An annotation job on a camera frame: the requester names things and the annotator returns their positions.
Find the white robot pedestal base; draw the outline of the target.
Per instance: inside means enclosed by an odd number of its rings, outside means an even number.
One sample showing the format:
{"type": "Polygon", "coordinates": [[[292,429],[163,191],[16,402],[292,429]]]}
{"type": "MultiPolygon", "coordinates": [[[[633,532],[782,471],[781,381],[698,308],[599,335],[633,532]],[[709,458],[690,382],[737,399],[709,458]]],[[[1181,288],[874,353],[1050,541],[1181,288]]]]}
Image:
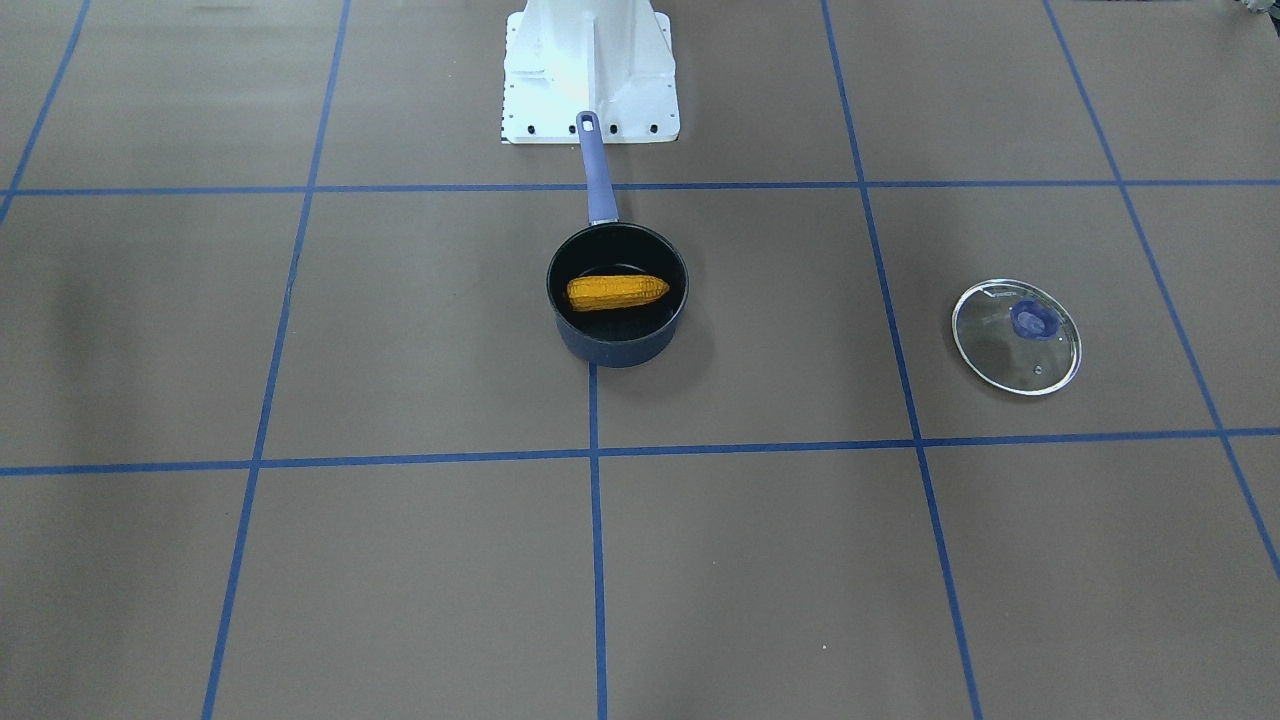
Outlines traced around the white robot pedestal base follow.
{"type": "Polygon", "coordinates": [[[575,143],[580,111],[605,143],[678,140],[672,22],[652,3],[527,1],[504,31],[503,143],[575,143]]]}

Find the glass pot lid blue knob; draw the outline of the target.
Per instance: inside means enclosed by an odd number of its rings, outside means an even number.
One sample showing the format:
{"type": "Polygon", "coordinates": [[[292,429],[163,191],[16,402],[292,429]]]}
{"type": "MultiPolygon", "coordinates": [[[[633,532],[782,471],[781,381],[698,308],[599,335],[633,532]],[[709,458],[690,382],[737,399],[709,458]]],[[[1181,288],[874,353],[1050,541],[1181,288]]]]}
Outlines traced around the glass pot lid blue knob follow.
{"type": "Polygon", "coordinates": [[[965,290],[950,325],[965,365],[984,383],[1011,395],[1056,393],[1082,368],[1082,337],[1071,315],[1025,281],[995,278],[965,290]]]}

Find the blue saucepan with handle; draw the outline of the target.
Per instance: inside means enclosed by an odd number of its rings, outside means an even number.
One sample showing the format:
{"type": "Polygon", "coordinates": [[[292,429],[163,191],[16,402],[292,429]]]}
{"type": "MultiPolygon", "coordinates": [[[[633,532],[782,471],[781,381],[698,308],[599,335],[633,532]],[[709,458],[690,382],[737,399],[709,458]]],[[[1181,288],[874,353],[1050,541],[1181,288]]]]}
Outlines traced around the blue saucepan with handle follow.
{"type": "Polygon", "coordinates": [[[596,113],[579,111],[576,137],[586,181],[588,224],[552,255],[545,291],[564,346],[586,363],[630,368],[650,361],[672,341],[689,300],[690,273],[684,255],[664,236],[623,222],[605,156],[604,126],[596,113]],[[582,275],[657,275],[669,292],[644,307],[576,313],[564,291],[582,275]]]}

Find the yellow corn cob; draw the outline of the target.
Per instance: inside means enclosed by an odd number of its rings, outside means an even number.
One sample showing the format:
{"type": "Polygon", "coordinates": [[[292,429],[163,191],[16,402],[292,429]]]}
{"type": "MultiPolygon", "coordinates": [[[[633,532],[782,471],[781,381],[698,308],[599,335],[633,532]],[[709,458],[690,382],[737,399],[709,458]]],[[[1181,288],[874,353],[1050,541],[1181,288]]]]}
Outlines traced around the yellow corn cob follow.
{"type": "Polygon", "coordinates": [[[644,307],[668,292],[669,284],[657,275],[582,275],[567,284],[564,296],[576,313],[603,313],[644,307]]]}

